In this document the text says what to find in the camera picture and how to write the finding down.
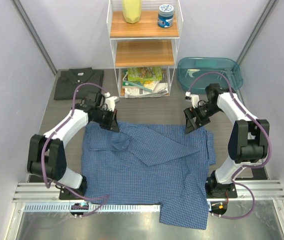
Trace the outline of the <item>blue plaid long sleeve shirt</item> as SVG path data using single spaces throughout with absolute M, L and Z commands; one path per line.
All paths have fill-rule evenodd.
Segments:
M 205 128 L 119 123 L 119 132 L 97 123 L 85 128 L 82 175 L 85 196 L 109 196 L 112 205 L 160 204 L 162 224 L 204 230 L 205 182 L 216 162 L 214 136 Z

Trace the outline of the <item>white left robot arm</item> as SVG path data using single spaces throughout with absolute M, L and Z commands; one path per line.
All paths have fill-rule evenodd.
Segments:
M 84 199 L 88 193 L 87 180 L 67 166 L 65 147 L 73 136 L 90 122 L 101 128 L 118 132 L 116 103 L 119 97 L 107 92 L 91 93 L 75 103 L 68 115 L 53 129 L 43 135 L 31 137 L 27 171 L 44 181 L 53 181 L 65 187 L 76 199 Z

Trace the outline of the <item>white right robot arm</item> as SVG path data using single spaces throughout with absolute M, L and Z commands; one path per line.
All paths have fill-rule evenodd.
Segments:
M 240 103 L 232 89 L 211 83 L 205 89 L 207 101 L 186 92 L 185 99 L 192 106 L 184 110 L 185 133 L 188 134 L 210 123 L 210 117 L 223 112 L 233 125 L 227 146 L 228 157 L 207 178 L 205 190 L 211 198 L 236 198 L 234 180 L 245 168 L 256 168 L 257 162 L 267 156 L 269 122 L 253 116 Z

